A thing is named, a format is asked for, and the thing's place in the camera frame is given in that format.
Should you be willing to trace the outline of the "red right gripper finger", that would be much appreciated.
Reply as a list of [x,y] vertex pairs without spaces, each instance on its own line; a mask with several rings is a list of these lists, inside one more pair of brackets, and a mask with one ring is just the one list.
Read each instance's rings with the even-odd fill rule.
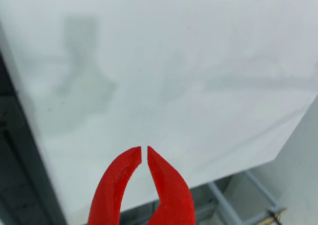
[[196,224],[193,198],[183,177],[152,147],[148,146],[147,152],[148,166],[160,201],[148,224]]

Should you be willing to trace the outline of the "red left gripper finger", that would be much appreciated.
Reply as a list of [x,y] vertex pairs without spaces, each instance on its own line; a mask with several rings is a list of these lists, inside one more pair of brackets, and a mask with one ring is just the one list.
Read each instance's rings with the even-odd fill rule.
[[123,195],[132,174],[142,162],[141,147],[117,156],[103,174],[95,191],[88,225],[118,225]]

